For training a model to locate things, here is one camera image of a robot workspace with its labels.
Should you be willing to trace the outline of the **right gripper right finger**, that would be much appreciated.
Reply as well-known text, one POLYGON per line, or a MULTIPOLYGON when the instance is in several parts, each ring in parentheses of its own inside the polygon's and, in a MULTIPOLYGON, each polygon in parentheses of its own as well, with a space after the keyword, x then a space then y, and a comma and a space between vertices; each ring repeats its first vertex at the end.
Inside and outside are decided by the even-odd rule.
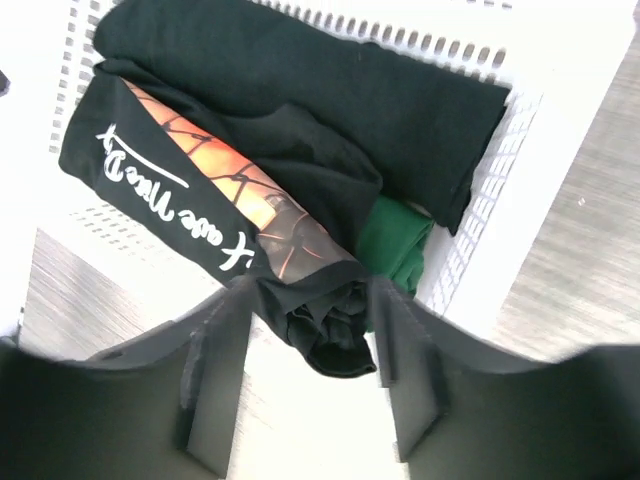
POLYGON ((368 283, 382 384, 414 479, 635 479, 639 349, 557 362, 465 333, 389 280, 368 283))

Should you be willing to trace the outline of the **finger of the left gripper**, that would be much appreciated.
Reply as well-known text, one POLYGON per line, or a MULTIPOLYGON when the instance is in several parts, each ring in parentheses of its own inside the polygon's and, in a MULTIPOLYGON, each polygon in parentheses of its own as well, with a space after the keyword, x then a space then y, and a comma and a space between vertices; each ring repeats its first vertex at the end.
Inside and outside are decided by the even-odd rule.
POLYGON ((5 95, 10 87, 10 81, 8 77, 0 71, 0 95, 5 95))

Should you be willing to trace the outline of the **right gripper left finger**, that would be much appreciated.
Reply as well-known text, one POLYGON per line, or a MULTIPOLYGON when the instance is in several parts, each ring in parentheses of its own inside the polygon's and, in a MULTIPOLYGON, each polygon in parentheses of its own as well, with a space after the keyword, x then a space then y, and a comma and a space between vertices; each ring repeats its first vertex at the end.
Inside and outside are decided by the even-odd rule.
POLYGON ((1 343, 5 479, 223 479, 255 294, 235 279, 84 361, 1 343))

